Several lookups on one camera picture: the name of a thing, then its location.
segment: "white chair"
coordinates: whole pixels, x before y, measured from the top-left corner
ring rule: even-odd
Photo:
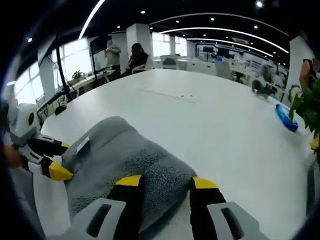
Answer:
[[[216,76],[224,79],[233,79],[233,73],[231,72],[230,65],[227,61],[214,61]]]
[[[176,55],[163,55],[160,56],[163,69],[179,69],[178,56]]]

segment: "computer monitor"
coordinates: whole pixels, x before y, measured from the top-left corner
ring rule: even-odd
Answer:
[[[214,47],[213,46],[204,46],[202,51],[204,53],[213,53],[214,52]]]
[[[223,57],[225,57],[225,58],[229,58],[230,57],[230,55],[229,55],[229,49],[227,49],[227,48],[218,48],[218,53],[217,53],[217,55],[218,56],[223,56]]]
[[[107,41],[110,39],[109,36],[99,36],[95,40],[90,42],[91,54],[95,55],[107,48]]]

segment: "office chair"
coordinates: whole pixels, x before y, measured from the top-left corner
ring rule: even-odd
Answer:
[[[178,57],[175,55],[163,55],[160,56],[163,69],[179,69]]]

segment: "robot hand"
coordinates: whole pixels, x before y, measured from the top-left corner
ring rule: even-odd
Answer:
[[[38,131],[37,106],[21,103],[8,115],[10,137],[29,170],[56,181],[70,180],[73,174],[49,157],[60,156],[69,145]]]

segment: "gray cloth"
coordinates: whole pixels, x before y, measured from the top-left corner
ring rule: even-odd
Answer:
[[[76,153],[87,136],[89,143]],[[65,182],[71,220],[94,200],[106,198],[121,178],[143,174],[140,232],[186,197],[191,177],[196,175],[118,116],[92,127],[63,154],[62,165],[74,173],[73,179]]]

